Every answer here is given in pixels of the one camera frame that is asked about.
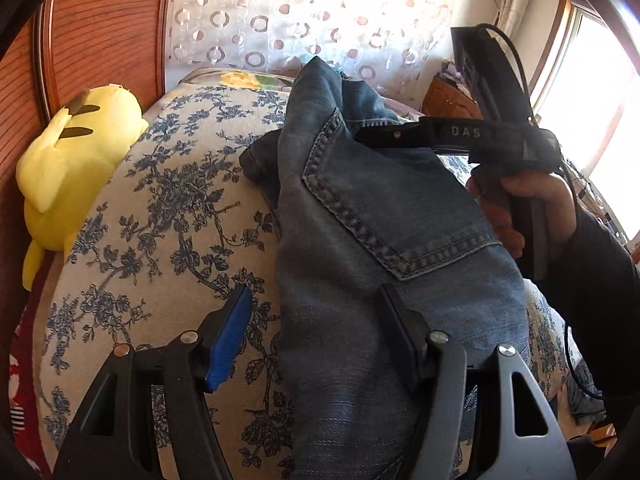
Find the person's right hand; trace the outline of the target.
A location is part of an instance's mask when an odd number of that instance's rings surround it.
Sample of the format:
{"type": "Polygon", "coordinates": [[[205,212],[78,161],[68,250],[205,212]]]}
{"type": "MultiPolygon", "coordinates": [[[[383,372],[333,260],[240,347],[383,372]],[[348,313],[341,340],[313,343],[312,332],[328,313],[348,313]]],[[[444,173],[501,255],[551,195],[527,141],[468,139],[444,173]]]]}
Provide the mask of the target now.
{"type": "MultiPolygon", "coordinates": [[[[549,258],[559,258],[577,229],[575,202],[566,182],[555,174],[525,171],[517,176],[503,178],[501,183],[506,192],[515,197],[536,198],[544,203],[549,258]]],[[[525,237],[514,229],[511,215],[492,202],[473,177],[466,181],[465,187],[480,206],[506,250],[514,259],[520,258],[525,248],[525,237]]]]}

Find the dark sleeved right forearm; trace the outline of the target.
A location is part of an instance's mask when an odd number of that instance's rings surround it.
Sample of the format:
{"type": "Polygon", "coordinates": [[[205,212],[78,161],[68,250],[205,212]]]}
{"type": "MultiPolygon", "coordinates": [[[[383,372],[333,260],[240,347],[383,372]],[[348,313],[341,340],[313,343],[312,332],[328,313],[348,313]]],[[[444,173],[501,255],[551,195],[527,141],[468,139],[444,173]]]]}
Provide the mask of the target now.
{"type": "Polygon", "coordinates": [[[623,431],[639,405],[639,269],[583,210],[564,252],[536,286],[572,329],[608,418],[623,431]]]}

